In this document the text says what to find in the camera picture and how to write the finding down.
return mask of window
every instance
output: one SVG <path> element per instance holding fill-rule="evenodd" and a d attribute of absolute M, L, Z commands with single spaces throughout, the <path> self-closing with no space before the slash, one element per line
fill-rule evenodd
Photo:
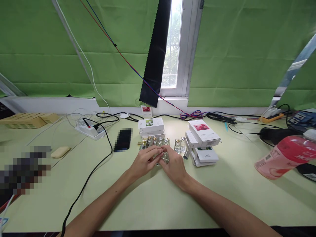
<path fill-rule="evenodd" d="M 161 88 L 177 88 L 182 0 L 172 0 Z"/>
<path fill-rule="evenodd" d="M 200 2 L 172 0 L 161 96 L 189 94 L 198 29 L 202 16 Z"/>

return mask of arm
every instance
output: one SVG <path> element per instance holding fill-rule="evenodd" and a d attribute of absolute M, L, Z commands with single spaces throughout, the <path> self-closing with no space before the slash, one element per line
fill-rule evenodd
<path fill-rule="evenodd" d="M 92 236 L 108 216 L 121 194 L 137 179 L 153 169 L 162 155 L 162 149 L 158 146 L 141 150 L 131 167 L 107 191 L 67 225 L 65 236 Z"/>
<path fill-rule="evenodd" d="M 232 201 L 200 184 L 185 171 L 183 158 L 170 146 L 162 146 L 169 155 L 169 163 L 159 160 L 168 177 L 191 195 L 231 237 L 281 237 L 263 221 Z"/>

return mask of perfume bottle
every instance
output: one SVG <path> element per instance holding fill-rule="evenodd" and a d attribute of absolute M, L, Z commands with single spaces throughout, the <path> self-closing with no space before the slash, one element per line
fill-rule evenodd
<path fill-rule="evenodd" d="M 174 151 L 178 154 L 180 154 L 180 139 L 176 139 L 174 141 Z"/>
<path fill-rule="evenodd" d="M 152 137 L 149 136 L 149 137 L 147 138 L 147 141 L 146 141 L 146 148 L 150 147 L 150 146 L 151 146 L 151 143 L 152 143 Z"/>
<path fill-rule="evenodd" d="M 164 140 L 162 137 L 159 137 L 158 138 L 158 141 L 157 141 L 157 146 L 162 146 L 164 144 Z"/>
<path fill-rule="evenodd" d="M 162 137 L 158 138 L 157 146 L 162 146 L 164 144 L 164 139 Z"/>
<path fill-rule="evenodd" d="M 165 138 L 164 139 L 164 145 L 169 145 L 170 144 L 170 139 L 169 138 Z M 169 163 L 169 155 L 168 152 L 165 152 L 163 154 L 163 156 L 161 157 L 161 159 L 163 159 L 163 161 L 168 164 Z"/>
<path fill-rule="evenodd" d="M 180 141 L 181 141 L 180 151 L 185 153 L 185 150 L 186 150 L 185 137 L 180 138 Z"/>
<path fill-rule="evenodd" d="M 157 145 L 157 137 L 154 136 L 154 137 L 152 138 L 152 140 L 153 140 L 152 145 Z"/>

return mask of white wall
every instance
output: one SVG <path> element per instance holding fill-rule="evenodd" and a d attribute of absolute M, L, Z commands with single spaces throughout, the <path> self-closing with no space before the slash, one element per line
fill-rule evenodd
<path fill-rule="evenodd" d="M 175 106 L 182 109 L 184 112 L 192 113 L 195 110 L 201 110 L 202 112 L 214 112 L 221 111 L 231 114 L 262 114 L 266 108 L 204 108 L 204 107 L 188 107 L 188 100 L 185 97 L 169 97 L 167 101 L 171 102 Z M 84 108 L 87 110 L 87 114 L 95 112 L 108 111 L 107 107 L 100 108 L 95 99 L 85 98 L 73 98 L 73 97 L 5 97 L 0 99 L 0 102 L 7 106 L 15 113 L 27 112 L 27 113 L 57 113 L 64 115 L 71 113 L 72 111 Z M 139 107 L 112 107 L 111 114 L 118 112 L 127 112 L 137 115 L 141 115 L 141 109 Z M 159 99 L 157 108 L 153 108 L 154 115 L 168 114 L 179 115 L 179 110 L 169 105 L 165 101 Z"/>

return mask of white box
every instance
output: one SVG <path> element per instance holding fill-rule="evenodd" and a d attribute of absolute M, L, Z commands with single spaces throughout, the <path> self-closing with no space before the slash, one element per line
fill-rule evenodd
<path fill-rule="evenodd" d="M 208 166 L 208 165 L 215 165 L 216 162 L 205 162 L 205 163 L 201 163 L 198 156 L 196 156 L 194 154 L 194 149 L 193 148 L 189 148 L 188 149 L 189 153 L 190 153 L 190 157 L 191 157 L 191 160 L 192 160 L 192 164 L 196 167 L 200 167 L 200 166 Z"/>
<path fill-rule="evenodd" d="M 138 121 L 139 132 L 153 132 L 164 130 L 164 122 L 162 118 L 149 118 Z"/>
<path fill-rule="evenodd" d="M 158 135 L 147 135 L 147 136 L 141 136 L 142 137 L 142 140 L 145 140 L 145 139 L 147 139 L 149 136 L 155 136 L 155 137 L 157 137 L 157 138 L 159 138 L 159 137 L 162 137 L 162 138 L 165 138 L 165 134 L 163 133 L 163 134 L 158 134 Z"/>
<path fill-rule="evenodd" d="M 190 131 L 199 143 L 200 147 L 215 146 L 220 143 L 221 138 L 203 121 L 189 121 Z"/>
<path fill-rule="evenodd" d="M 189 148 L 197 148 L 197 147 L 201 147 L 201 145 L 198 143 L 198 141 L 195 139 L 195 137 L 193 136 L 192 132 L 189 131 L 185 131 L 185 137 L 187 139 L 188 142 L 188 147 Z"/>
<path fill-rule="evenodd" d="M 144 117 L 151 118 L 152 117 L 152 108 L 147 107 L 146 105 L 141 106 L 142 113 Z"/>
<path fill-rule="evenodd" d="M 165 133 L 164 130 L 158 130 L 158 131 L 153 131 L 153 132 L 139 132 L 139 135 L 141 137 L 144 137 L 144 136 L 155 136 L 155 135 L 159 135 L 163 133 Z"/>
<path fill-rule="evenodd" d="M 210 146 L 193 148 L 193 151 L 201 163 L 216 163 L 218 161 L 218 156 L 214 148 Z"/>

